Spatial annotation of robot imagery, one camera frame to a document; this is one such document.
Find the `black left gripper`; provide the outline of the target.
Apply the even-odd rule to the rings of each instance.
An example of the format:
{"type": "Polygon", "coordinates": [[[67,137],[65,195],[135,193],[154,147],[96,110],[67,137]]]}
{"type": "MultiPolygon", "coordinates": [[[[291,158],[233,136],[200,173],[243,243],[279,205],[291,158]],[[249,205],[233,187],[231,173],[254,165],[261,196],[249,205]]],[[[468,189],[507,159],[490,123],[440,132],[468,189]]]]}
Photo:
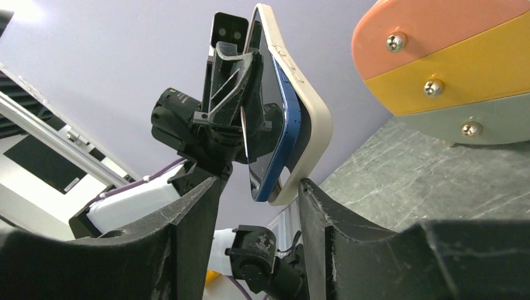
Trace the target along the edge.
{"type": "Polygon", "coordinates": [[[202,101],[169,87],[151,113],[153,137],[205,169],[254,162],[255,153],[265,153],[262,143],[273,133],[264,113],[263,66],[262,55],[239,54],[236,44],[219,41],[206,112],[201,111],[202,101]]]}

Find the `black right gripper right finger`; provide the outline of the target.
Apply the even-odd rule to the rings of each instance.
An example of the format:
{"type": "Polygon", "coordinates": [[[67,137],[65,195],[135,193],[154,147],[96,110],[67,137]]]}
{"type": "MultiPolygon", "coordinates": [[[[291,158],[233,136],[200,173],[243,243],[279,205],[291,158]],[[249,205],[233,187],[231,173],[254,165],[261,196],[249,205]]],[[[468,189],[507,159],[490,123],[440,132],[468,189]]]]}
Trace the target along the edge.
{"type": "Polygon", "coordinates": [[[311,299],[528,299],[529,222],[425,220],[394,232],[299,183],[311,299]]]}

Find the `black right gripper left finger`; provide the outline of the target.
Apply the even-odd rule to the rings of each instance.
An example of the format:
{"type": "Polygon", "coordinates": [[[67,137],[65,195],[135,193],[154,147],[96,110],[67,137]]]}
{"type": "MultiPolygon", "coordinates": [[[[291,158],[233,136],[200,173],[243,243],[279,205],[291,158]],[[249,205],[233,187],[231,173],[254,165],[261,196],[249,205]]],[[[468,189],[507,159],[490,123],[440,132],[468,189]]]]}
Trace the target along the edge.
{"type": "Polygon", "coordinates": [[[2,299],[201,299],[220,197],[210,177],[97,238],[1,231],[2,299]]]}

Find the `phone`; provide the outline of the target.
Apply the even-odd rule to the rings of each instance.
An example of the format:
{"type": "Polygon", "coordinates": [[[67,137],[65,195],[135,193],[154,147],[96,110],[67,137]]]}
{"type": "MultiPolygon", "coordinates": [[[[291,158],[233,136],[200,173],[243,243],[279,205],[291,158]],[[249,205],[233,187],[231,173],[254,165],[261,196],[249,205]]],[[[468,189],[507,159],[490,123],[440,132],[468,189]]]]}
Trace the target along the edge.
{"type": "Polygon", "coordinates": [[[286,73],[273,58],[264,35],[260,17],[252,16],[249,47],[263,58],[262,100],[265,119],[272,123],[271,137],[266,139],[265,153],[247,162],[251,195],[256,202],[266,202],[277,186],[281,173],[296,144],[301,129],[301,107],[286,73]]]}

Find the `cream pink phone case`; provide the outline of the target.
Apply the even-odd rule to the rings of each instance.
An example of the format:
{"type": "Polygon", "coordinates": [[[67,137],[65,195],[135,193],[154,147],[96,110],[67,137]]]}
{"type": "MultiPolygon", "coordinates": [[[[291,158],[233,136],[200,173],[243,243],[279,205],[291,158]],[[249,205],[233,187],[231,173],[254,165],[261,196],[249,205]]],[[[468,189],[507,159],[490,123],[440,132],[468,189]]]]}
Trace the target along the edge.
{"type": "Polygon", "coordinates": [[[333,136],[333,121],[326,103],[302,73],[289,53],[273,9],[267,4],[256,4],[254,17],[260,17],[268,49],[276,59],[301,101],[301,138],[289,158],[290,176],[286,183],[276,188],[267,200],[272,206],[286,206],[294,201],[301,179],[308,178],[328,148],[333,136]]]}

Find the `white cylindrical drawer box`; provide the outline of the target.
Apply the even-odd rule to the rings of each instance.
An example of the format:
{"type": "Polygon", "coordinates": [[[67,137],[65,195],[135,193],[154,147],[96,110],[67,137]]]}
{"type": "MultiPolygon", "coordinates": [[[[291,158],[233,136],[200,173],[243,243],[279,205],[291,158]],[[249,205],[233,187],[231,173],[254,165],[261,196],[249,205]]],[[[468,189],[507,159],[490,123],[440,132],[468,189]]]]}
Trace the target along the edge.
{"type": "Polygon", "coordinates": [[[377,1],[352,58],[395,117],[459,144],[529,140],[528,1],[377,1]]]}

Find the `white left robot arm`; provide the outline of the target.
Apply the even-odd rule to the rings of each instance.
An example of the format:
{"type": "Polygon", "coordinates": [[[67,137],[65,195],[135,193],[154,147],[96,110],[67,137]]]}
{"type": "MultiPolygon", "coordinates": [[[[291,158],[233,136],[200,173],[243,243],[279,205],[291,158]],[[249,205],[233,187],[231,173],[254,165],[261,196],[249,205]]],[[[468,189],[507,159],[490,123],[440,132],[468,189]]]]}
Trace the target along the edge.
{"type": "Polygon", "coordinates": [[[140,262],[153,266],[155,253],[165,249],[169,262],[183,268],[178,279],[203,286],[208,271],[214,271],[245,281],[254,293],[307,299],[300,245],[294,243],[281,258],[275,235],[265,227],[207,228],[216,220],[233,162],[248,165],[255,201],[279,199],[280,175],[301,128],[298,95],[267,44],[240,53],[236,45],[219,42],[211,71],[208,102],[167,89],[152,112],[154,136],[177,149],[185,162],[97,197],[70,219],[72,231],[79,234],[84,226],[106,238],[131,222],[146,224],[148,214],[167,217],[170,204],[180,204],[210,181],[205,207],[196,217],[182,217],[158,243],[145,242],[137,251],[140,262]]]}

